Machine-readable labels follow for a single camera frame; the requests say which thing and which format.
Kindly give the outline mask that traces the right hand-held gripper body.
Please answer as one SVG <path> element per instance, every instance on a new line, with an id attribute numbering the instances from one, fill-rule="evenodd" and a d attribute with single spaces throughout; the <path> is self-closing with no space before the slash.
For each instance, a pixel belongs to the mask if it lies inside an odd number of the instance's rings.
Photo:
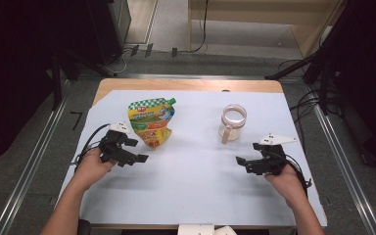
<path id="1" fill-rule="evenodd" d="M 296 137 L 269 133 L 258 141 L 263 159 L 268 163 L 268 172 L 278 175 L 287 164 L 283 144 L 296 142 Z"/>

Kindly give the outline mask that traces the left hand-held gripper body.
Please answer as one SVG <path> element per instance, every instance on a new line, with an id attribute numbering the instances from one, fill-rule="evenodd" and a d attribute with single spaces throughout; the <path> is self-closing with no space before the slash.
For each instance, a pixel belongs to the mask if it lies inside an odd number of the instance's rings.
<path id="1" fill-rule="evenodd" d="M 123 122 L 113 123 L 108 126 L 108 132 L 99 144 L 103 163 L 109 160 L 118 162 L 125 157 L 129 157 L 129 154 L 122 149 L 123 142 L 128 138 L 129 133 L 129 128 Z"/>

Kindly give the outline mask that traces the yellow green spout pouch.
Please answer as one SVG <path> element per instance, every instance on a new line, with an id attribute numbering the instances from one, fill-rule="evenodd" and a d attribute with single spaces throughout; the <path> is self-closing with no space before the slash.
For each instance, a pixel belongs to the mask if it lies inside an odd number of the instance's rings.
<path id="1" fill-rule="evenodd" d="M 163 144 L 171 134 L 167 127 L 175 114 L 174 98 L 155 98 L 132 102 L 128 118 L 133 131 L 152 149 Z"/>

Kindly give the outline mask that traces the clear jar with hinged lid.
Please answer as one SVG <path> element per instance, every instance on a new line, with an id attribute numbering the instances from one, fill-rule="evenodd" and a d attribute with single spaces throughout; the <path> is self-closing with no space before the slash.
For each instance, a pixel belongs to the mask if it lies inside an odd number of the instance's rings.
<path id="1" fill-rule="evenodd" d="M 220 120 L 218 133 L 221 136 L 221 143 L 227 144 L 240 137 L 241 129 L 247 120 L 247 112 L 238 104 L 230 104 L 223 109 Z"/>

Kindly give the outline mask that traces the person's right hand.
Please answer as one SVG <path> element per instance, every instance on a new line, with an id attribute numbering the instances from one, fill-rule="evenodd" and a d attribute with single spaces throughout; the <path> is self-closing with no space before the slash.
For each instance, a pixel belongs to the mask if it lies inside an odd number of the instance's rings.
<path id="1" fill-rule="evenodd" d="M 264 178 L 285 199 L 291 209 L 302 208 L 307 203 L 307 197 L 296 172 L 286 165 L 279 175 L 267 173 Z"/>

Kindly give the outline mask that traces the person's left hand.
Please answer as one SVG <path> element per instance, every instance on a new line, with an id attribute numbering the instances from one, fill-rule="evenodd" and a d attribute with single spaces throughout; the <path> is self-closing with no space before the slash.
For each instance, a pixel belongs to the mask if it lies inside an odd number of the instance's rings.
<path id="1" fill-rule="evenodd" d="M 110 172 L 117 163 L 115 160 L 103 163 L 101 150 L 91 150 L 84 155 L 70 183 L 77 191 L 84 192 Z"/>

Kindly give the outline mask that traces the dark cloth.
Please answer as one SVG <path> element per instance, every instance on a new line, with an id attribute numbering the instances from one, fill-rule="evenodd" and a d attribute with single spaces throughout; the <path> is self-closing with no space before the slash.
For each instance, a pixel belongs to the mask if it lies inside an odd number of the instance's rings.
<path id="1" fill-rule="evenodd" d="M 91 223 L 88 220 L 80 219 L 77 225 L 77 235 L 90 235 Z"/>

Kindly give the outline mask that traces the black metal stand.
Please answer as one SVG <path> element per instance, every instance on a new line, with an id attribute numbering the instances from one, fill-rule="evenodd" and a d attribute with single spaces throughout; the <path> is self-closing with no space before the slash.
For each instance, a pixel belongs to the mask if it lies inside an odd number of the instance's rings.
<path id="1" fill-rule="evenodd" d="M 89 69 L 99 73 L 100 75 L 112 76 L 113 74 L 107 69 L 90 62 L 84 57 L 80 56 L 71 49 L 56 50 L 51 57 L 51 78 L 52 78 L 52 91 L 53 91 L 53 107 L 55 111 L 62 102 L 62 85 L 61 85 L 61 72 L 67 77 L 67 80 L 77 80 L 79 71 L 76 63 L 85 65 Z"/>
<path id="2" fill-rule="evenodd" d="M 308 69 L 305 71 L 303 80 L 306 84 L 312 84 L 319 76 L 321 76 L 319 106 L 322 112 L 327 114 L 327 90 L 329 78 L 332 74 L 333 44 L 336 41 L 341 28 L 342 23 L 339 17 L 315 52 L 278 73 L 266 76 L 265 79 L 279 80 L 292 71 L 296 71 L 305 65 L 309 65 Z"/>

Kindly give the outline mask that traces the white device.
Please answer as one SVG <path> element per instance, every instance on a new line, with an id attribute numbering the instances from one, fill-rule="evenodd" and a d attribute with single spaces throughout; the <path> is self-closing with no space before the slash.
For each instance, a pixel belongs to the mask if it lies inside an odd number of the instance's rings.
<path id="1" fill-rule="evenodd" d="M 230 226 L 215 229 L 210 224 L 180 224 L 177 235 L 237 235 Z"/>

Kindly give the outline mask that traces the black cabinet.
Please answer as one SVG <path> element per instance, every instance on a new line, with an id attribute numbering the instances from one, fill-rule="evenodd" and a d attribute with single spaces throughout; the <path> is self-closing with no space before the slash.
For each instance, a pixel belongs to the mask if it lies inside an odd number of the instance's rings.
<path id="1" fill-rule="evenodd" d="M 95 29 L 99 63 L 110 64 L 124 50 L 131 16 L 127 0 L 87 0 Z"/>

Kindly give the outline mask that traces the black curtain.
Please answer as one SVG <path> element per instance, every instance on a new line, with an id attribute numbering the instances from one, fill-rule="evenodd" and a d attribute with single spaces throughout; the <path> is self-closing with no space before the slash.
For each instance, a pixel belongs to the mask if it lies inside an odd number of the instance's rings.
<path id="1" fill-rule="evenodd" d="M 376 165 L 376 0 L 347 0 L 334 30 L 334 79 L 364 161 Z"/>
<path id="2" fill-rule="evenodd" d="M 0 0 L 0 156 L 54 91 L 47 70 L 67 47 L 69 0 Z"/>

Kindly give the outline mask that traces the light wooden shelf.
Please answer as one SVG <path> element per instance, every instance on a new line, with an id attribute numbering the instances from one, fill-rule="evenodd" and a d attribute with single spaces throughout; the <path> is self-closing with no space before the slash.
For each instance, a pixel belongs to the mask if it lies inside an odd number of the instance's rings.
<path id="1" fill-rule="evenodd" d="M 344 9 L 344 0 L 187 0 L 188 48 L 191 21 L 289 24 L 301 54 L 309 56 L 327 26 Z"/>

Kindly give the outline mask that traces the metal floor rail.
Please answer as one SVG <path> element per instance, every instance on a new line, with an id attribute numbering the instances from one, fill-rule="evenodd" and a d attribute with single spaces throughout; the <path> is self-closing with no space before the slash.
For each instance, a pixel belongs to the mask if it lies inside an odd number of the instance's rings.
<path id="1" fill-rule="evenodd" d="M 206 79 L 206 80 L 266 80 L 264 76 L 256 75 L 206 75 L 206 74 L 139 74 L 139 73 L 125 73 L 117 76 L 100 75 L 100 74 L 85 74 L 79 78 L 83 79 L 104 79 L 104 78 L 146 78 L 146 79 Z M 302 77 L 285 76 L 280 78 L 280 82 L 299 82 L 303 81 Z"/>
<path id="2" fill-rule="evenodd" d="M 0 215 L 0 235 L 7 235 L 12 226 L 12 223 L 24 201 L 30 183 L 42 161 L 55 128 L 64 112 L 67 99 L 68 97 L 63 98 L 59 106 L 51 112 L 51 115 L 49 116 L 44 129 L 28 158 L 23 172 Z"/>
<path id="3" fill-rule="evenodd" d="M 314 108 L 314 112 L 316 113 L 318 121 L 323 129 L 340 172 L 343 175 L 344 181 L 352 196 L 352 201 L 358 211 L 367 234 L 376 235 L 376 214 L 354 174 L 353 168 L 335 132 L 330 118 L 324 114 L 319 105 Z"/>

